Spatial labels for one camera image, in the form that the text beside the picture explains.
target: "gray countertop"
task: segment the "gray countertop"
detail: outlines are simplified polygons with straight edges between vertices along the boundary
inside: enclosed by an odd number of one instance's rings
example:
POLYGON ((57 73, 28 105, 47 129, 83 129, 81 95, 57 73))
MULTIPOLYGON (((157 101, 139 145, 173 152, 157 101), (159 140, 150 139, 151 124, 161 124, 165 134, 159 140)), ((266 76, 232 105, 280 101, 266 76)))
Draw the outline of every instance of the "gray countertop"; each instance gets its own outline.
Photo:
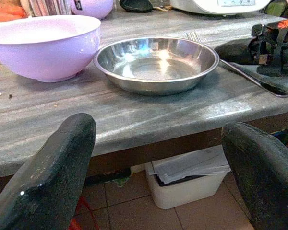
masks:
MULTIPOLYGON (((278 20, 260 13, 224 18, 118 10, 102 21, 101 46, 151 35, 185 38, 187 31, 196 30, 204 43, 215 47, 249 37, 254 24, 278 20)), ((288 79, 271 81, 288 89, 288 79)), ((288 98, 276 98, 221 64, 194 89, 160 97, 117 88, 92 62, 76 77, 57 83, 27 79, 0 66, 0 94, 0 177, 15 173, 64 119, 79 112, 91 114, 97 123, 93 155, 288 112, 288 98)))

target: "white bin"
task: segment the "white bin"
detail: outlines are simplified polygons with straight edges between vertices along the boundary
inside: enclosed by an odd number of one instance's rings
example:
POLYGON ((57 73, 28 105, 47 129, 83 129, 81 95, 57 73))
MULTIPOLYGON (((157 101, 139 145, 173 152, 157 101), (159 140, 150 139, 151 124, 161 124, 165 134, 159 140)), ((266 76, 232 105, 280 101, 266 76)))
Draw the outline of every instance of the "white bin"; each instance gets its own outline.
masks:
POLYGON ((178 184, 160 186, 156 177, 147 172, 149 164, 145 164, 148 185, 155 204, 162 209, 169 209, 214 195, 227 174, 227 172, 223 172, 178 184))

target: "white appliance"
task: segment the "white appliance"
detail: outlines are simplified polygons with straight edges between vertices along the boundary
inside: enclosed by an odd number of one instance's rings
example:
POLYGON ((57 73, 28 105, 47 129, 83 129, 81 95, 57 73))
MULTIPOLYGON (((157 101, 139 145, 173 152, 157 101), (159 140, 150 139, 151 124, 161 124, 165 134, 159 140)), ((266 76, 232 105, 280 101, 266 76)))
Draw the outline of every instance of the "white appliance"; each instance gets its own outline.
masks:
POLYGON ((258 11, 269 2, 270 0, 170 0, 171 6, 179 10, 221 15, 258 11))

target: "carrot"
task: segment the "carrot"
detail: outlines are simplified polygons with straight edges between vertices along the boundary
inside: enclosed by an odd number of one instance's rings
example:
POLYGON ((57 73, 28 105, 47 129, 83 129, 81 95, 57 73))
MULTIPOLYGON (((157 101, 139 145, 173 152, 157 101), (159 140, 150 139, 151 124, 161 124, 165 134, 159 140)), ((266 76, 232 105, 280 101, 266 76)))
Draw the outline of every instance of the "carrot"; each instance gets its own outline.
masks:
POLYGON ((21 19, 22 17, 19 15, 12 15, 9 13, 1 13, 0 12, 0 22, 12 21, 16 19, 21 19))
POLYGON ((10 4, 0 4, 1 13, 9 13, 12 15, 19 15, 22 18, 26 17, 25 11, 21 6, 14 6, 10 4))

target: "tile floor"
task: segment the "tile floor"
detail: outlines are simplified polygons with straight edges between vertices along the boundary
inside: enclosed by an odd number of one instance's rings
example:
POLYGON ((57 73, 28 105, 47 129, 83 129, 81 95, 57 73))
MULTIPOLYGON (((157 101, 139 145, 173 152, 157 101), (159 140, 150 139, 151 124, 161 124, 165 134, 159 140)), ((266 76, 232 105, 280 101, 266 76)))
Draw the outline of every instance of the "tile floor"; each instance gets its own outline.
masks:
MULTIPOLYGON (((145 171, 133 174, 122 188, 98 184, 85 187, 83 195, 101 230, 253 230, 231 173, 214 196, 167 210, 154 204, 145 171)), ((75 218, 83 230, 93 229, 85 209, 75 218)))

